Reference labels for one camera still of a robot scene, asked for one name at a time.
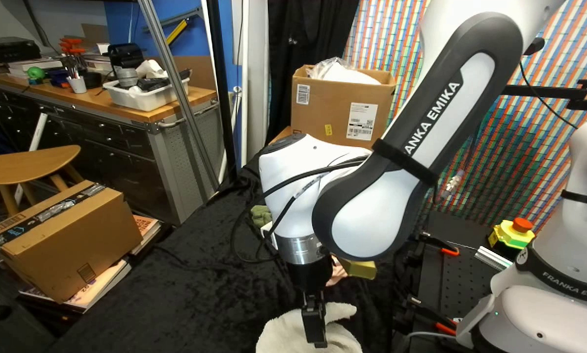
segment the chair seat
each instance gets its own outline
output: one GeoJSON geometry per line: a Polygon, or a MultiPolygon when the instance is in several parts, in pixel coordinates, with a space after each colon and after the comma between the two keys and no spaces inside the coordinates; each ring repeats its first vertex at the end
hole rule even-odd
{"type": "Polygon", "coordinates": [[[45,179],[65,169],[80,154],[78,146],[0,156],[0,187],[45,179]]]}

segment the wooden chair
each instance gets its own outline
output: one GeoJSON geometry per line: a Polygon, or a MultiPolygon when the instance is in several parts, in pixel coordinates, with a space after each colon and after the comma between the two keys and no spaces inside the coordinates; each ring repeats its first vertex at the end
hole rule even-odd
{"type": "Polygon", "coordinates": [[[70,181],[78,183],[80,177],[72,169],[74,158],[80,154],[78,146],[63,146],[51,150],[23,152],[0,156],[0,197],[10,217],[17,215],[17,203],[12,189],[21,187],[29,205],[35,205],[35,197],[29,183],[39,179],[51,179],[57,191],[67,191],[67,183],[61,173],[67,173],[70,181]]]}

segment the black curtain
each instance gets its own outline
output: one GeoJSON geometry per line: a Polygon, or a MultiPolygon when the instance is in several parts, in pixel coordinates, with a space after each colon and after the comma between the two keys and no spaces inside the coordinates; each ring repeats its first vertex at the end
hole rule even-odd
{"type": "Polygon", "coordinates": [[[269,0],[269,140],[290,126],[290,81],[302,66],[341,58],[357,0],[269,0]]]}

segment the workbench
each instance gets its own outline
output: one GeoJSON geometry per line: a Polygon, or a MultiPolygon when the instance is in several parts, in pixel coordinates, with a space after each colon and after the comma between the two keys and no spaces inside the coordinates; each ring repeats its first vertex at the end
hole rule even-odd
{"type": "MultiPolygon", "coordinates": [[[[216,93],[190,87],[188,103],[218,173],[224,146],[216,93]]],[[[78,173],[121,191],[147,217],[178,226],[214,193],[176,103],[139,113],[112,105],[104,89],[72,95],[0,73],[0,150],[29,150],[37,122],[37,148],[80,146],[78,173]]]]}

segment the cardboard box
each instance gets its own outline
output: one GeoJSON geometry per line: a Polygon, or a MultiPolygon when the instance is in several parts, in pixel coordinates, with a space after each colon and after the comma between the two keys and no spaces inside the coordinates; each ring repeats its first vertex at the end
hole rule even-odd
{"type": "Polygon", "coordinates": [[[139,242],[123,197],[88,181],[0,222],[4,262],[57,303],[74,297],[139,242]]]}
{"type": "Polygon", "coordinates": [[[312,81],[310,66],[292,75],[290,128],[318,140],[371,148],[390,122],[396,87],[388,71],[361,71],[381,85],[312,81]]]}

